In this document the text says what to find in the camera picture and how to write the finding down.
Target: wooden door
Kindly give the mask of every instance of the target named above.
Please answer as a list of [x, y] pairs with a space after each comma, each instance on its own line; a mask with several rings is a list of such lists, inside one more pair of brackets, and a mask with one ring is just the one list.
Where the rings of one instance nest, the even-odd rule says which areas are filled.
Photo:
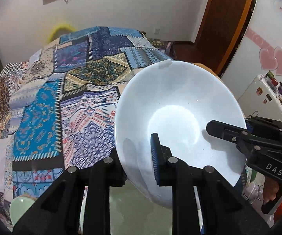
[[220, 75], [247, 28], [255, 1], [208, 0], [192, 51], [193, 61]]

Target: hand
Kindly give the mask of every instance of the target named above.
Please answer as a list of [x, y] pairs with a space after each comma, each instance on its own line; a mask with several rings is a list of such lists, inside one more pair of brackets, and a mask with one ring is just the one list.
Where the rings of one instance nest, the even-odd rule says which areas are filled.
[[265, 202], [273, 201], [276, 198], [276, 193], [279, 190], [279, 184], [273, 179], [265, 176], [263, 187], [263, 199]]

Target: patchwork quilt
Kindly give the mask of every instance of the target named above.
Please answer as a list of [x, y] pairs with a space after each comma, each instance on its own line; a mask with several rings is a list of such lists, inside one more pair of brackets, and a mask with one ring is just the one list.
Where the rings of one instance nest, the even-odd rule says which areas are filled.
[[51, 42], [33, 63], [7, 64], [0, 73], [0, 138], [9, 139], [3, 200], [37, 198], [69, 166], [107, 157], [128, 79], [167, 59], [137, 30], [92, 27]]

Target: metal bolt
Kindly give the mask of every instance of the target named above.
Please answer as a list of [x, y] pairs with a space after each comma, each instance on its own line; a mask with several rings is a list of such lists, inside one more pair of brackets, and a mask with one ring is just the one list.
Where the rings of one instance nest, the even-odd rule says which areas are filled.
[[175, 164], [176, 162], [178, 162], [178, 159], [176, 157], [170, 157], [168, 158], [168, 161], [171, 163], [171, 164]]
[[112, 158], [112, 157], [106, 157], [106, 158], [104, 158], [104, 163], [110, 164], [111, 162], [113, 162], [113, 158]]
[[214, 170], [215, 170], [212, 166], [209, 166], [209, 165], [208, 165], [208, 166], [205, 166], [204, 169], [205, 169], [205, 171], [208, 172], [208, 173], [212, 173], [212, 172], [214, 172]]
[[67, 169], [67, 171], [68, 171], [69, 173], [74, 173], [74, 172], [76, 172], [76, 170], [77, 170], [77, 167], [76, 167], [76, 166], [70, 166], [70, 167], [68, 167], [68, 169]]

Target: white bowl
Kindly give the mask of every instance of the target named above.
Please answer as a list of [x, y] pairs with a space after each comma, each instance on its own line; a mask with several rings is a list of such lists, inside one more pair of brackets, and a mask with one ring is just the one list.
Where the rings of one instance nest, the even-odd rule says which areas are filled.
[[245, 157], [236, 145], [206, 132], [211, 120], [246, 128], [229, 89], [208, 71], [181, 61], [150, 65], [127, 84], [115, 114], [117, 153], [129, 180], [153, 202], [172, 208], [171, 187], [154, 178], [150, 136], [188, 165], [211, 165], [234, 186]]

